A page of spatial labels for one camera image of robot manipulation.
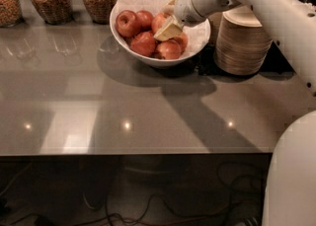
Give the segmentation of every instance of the stack of plates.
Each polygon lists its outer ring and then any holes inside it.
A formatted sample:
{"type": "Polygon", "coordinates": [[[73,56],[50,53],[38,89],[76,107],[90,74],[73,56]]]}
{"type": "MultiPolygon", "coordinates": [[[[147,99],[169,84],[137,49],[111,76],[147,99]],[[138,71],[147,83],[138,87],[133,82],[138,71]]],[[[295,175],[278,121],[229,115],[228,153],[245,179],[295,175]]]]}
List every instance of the stack of plates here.
{"type": "Polygon", "coordinates": [[[246,6],[223,13],[214,61],[234,75],[251,75],[260,69],[272,44],[252,11],[246,6]]]}

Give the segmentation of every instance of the gray countertop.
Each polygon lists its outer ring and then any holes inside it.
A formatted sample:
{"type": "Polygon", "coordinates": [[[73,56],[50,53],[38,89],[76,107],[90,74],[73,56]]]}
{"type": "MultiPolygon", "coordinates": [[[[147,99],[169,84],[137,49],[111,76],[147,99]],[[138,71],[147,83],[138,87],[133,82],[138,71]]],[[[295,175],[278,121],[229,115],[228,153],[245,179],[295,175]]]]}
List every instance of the gray countertop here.
{"type": "Polygon", "coordinates": [[[81,0],[74,21],[0,29],[0,155],[273,152],[286,128],[316,108],[293,73],[199,76],[134,59],[81,0]]]}

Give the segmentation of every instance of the floor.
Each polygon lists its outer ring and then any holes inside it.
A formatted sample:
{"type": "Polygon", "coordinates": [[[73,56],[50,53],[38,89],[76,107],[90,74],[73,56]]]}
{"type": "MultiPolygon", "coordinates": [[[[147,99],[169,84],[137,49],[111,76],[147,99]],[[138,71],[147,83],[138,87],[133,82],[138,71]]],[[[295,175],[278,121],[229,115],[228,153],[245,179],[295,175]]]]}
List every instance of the floor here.
{"type": "Polygon", "coordinates": [[[261,217],[270,159],[269,154],[2,158],[0,225],[245,225],[238,222],[261,217]]]}

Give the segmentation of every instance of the white bowl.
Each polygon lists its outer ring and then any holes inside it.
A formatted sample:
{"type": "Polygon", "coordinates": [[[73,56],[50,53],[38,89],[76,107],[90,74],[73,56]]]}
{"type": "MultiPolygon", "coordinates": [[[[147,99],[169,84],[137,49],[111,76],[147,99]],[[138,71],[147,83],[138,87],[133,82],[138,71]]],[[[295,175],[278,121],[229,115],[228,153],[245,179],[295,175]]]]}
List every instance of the white bowl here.
{"type": "Polygon", "coordinates": [[[161,8],[164,5],[166,5],[169,1],[170,0],[118,0],[116,5],[112,9],[111,15],[110,15],[111,31],[115,39],[118,41],[118,43],[124,49],[126,49],[127,52],[129,52],[131,55],[136,57],[141,62],[148,64],[152,67],[156,67],[156,68],[168,68],[168,67],[178,65],[188,60],[189,58],[195,56],[197,53],[199,53],[207,45],[209,41],[209,37],[210,37],[209,21],[205,20],[205,22],[192,28],[184,27],[184,32],[187,34],[188,39],[189,39],[187,49],[180,56],[179,59],[162,60],[162,59],[156,59],[156,58],[139,55],[135,53],[134,51],[130,50],[124,38],[121,37],[118,31],[116,30],[116,27],[115,27],[116,17],[119,14],[119,12],[125,9],[132,10],[134,12],[144,9],[144,10],[150,11],[155,16],[160,12],[161,8]]]}

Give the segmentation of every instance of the red apple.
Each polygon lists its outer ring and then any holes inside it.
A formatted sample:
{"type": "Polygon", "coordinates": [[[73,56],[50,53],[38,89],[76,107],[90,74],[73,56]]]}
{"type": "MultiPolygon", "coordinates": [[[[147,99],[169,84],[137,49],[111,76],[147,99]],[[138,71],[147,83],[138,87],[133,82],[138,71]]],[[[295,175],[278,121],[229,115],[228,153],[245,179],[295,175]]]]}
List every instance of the red apple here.
{"type": "Polygon", "coordinates": [[[153,34],[156,34],[156,32],[158,32],[158,30],[162,27],[162,25],[165,23],[165,21],[168,17],[170,17],[170,15],[167,13],[163,13],[163,12],[158,13],[154,17],[154,19],[152,20],[152,23],[151,23],[151,30],[152,30],[153,34]]]}
{"type": "Polygon", "coordinates": [[[131,10],[121,11],[116,18],[116,29],[124,38],[132,38],[141,30],[141,22],[131,10]]]}
{"type": "Polygon", "coordinates": [[[158,59],[178,59],[181,56],[181,47],[180,45],[172,39],[165,40],[160,42],[154,54],[155,58],[158,59]]]}
{"type": "Polygon", "coordinates": [[[139,33],[130,44],[130,49],[140,55],[150,57],[156,49],[156,39],[152,32],[139,33]]]}
{"type": "Polygon", "coordinates": [[[139,10],[136,12],[137,17],[141,22],[141,28],[146,31],[151,29],[151,22],[154,16],[147,10],[139,10]]]}
{"type": "Polygon", "coordinates": [[[175,40],[181,47],[181,52],[184,52],[188,46],[188,36],[185,33],[180,33],[178,36],[174,37],[175,40]]]}

